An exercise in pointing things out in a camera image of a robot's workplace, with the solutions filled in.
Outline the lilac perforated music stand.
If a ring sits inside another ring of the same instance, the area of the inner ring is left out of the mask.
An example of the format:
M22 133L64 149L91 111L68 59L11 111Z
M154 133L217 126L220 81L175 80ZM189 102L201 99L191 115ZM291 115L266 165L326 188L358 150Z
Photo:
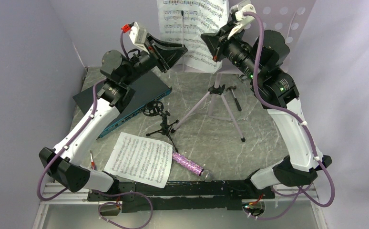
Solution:
M314 143L297 86L280 68L290 48L281 33L264 30L251 1L231 7L228 22L217 32L201 34L201 39L214 62L228 59L251 78L252 92L292 144L297 140Z

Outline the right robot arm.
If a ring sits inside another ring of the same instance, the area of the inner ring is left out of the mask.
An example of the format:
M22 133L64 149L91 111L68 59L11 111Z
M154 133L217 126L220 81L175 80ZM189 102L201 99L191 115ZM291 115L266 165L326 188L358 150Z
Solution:
M203 33L201 39L214 61L228 59L251 78L252 92L274 120L288 150L280 162L252 173L246 179L245 192L257 198L264 188L273 185L309 185L332 159L322 154L307 135L299 91L293 78L281 69L290 52L286 40L278 31L264 30L250 45L242 39L244 30L230 35L235 25L235 21L229 21L215 33Z

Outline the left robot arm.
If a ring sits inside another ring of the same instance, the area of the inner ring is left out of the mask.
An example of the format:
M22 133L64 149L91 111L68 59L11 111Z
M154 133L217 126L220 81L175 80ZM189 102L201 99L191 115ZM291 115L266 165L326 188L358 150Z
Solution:
M185 45L161 41L146 34L131 58L118 50L102 57L102 88L92 92L92 105L69 134L54 147L44 147L39 158L44 166L41 178L49 175L65 190L83 188L100 193L107 200L119 194L119 180L109 172L84 168L82 157L104 129L129 105L135 90L131 84L153 68L167 72L187 53Z

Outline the sheet music page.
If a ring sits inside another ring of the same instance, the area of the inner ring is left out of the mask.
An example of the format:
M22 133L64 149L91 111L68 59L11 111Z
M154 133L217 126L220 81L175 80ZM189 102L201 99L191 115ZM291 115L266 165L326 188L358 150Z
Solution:
M215 73L222 62L214 62L203 33L216 33L227 23L227 0L158 0L161 39L185 46L188 51L177 62L181 71Z
M173 146L161 140L120 133L104 171L157 188L167 184Z

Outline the sheet music top page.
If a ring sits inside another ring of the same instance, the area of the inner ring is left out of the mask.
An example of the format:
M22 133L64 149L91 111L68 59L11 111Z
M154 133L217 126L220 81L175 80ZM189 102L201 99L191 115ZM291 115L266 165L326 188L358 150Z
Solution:
M185 46L188 51L177 62L181 71L215 73L222 62L214 62L203 33L216 33L227 23L227 0L158 0L161 39Z

